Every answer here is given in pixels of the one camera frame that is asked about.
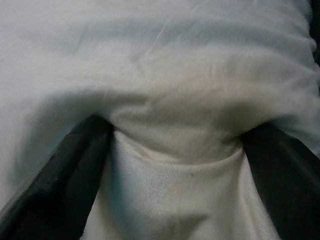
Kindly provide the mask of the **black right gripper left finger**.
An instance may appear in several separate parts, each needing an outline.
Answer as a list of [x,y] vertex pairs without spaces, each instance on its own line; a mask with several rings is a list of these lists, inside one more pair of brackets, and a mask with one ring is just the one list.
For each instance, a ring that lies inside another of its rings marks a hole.
[[33,181],[0,215],[3,240],[78,240],[105,168],[113,126],[92,115],[58,144]]

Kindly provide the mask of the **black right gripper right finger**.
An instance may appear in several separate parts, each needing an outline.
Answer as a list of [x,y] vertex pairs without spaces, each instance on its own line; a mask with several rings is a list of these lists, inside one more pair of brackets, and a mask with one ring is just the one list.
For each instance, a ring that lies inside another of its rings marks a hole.
[[282,240],[320,238],[320,160],[270,123],[240,136],[258,194]]

